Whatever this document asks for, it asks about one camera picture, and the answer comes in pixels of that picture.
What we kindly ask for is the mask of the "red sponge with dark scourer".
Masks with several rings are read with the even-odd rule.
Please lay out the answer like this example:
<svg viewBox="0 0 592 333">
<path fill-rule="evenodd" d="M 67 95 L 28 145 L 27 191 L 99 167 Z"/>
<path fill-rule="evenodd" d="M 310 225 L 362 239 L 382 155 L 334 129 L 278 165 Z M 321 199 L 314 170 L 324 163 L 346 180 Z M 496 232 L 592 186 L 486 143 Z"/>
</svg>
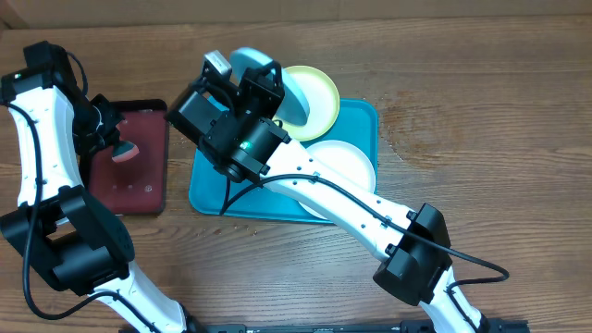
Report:
<svg viewBox="0 0 592 333">
<path fill-rule="evenodd" d="M 129 141 L 119 141 L 113 146 L 112 160 L 115 163 L 122 163 L 129 161 L 139 153 L 139 148 L 136 144 Z"/>
</svg>

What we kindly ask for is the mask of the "light blue plate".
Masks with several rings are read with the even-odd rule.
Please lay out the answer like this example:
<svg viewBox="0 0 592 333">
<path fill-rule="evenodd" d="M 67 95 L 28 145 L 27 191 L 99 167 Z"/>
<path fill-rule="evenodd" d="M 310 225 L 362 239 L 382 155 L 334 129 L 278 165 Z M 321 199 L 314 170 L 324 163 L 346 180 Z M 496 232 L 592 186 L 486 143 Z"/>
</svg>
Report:
<svg viewBox="0 0 592 333">
<path fill-rule="evenodd" d="M 229 57 L 232 74 L 236 80 L 242 79 L 247 68 L 261 68 L 272 61 L 269 55 L 251 47 L 239 48 L 231 52 Z M 281 76 L 285 96 L 276 115 L 292 125 L 303 126 L 310 114 L 308 101 L 299 84 L 285 68 L 281 68 Z"/>
</svg>

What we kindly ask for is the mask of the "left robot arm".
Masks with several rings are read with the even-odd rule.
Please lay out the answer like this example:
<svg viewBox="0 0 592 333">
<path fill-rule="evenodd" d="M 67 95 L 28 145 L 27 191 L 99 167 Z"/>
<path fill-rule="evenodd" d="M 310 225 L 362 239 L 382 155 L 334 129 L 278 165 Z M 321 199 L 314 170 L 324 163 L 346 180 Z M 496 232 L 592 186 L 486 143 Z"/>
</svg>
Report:
<svg viewBox="0 0 592 333">
<path fill-rule="evenodd" d="M 22 257 L 26 304 L 38 317 L 61 320 L 99 301 L 135 332 L 202 332 L 135 261 L 122 221 L 85 188 L 79 161 L 112 146 L 123 116 L 77 81 L 77 58 L 47 41 L 23 49 L 26 67 L 1 79 L 1 104 L 18 132 L 21 185 L 17 210 L 2 216 L 2 236 Z"/>
</svg>

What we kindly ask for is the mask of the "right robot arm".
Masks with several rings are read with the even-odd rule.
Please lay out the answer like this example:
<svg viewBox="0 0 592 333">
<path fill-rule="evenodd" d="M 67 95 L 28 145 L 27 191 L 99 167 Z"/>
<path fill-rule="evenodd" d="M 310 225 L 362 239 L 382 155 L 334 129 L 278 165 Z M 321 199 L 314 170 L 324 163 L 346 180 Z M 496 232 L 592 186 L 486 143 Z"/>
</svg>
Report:
<svg viewBox="0 0 592 333">
<path fill-rule="evenodd" d="M 374 282 L 422 306 L 437 332 L 488 331 L 454 278 L 456 254 L 439 210 L 425 203 L 414 211 L 362 190 L 292 139 L 272 119 L 285 96 L 278 62 L 247 68 L 239 84 L 230 72 L 205 61 L 166 115 L 214 170 L 290 197 L 346 230 L 379 261 Z"/>
</svg>

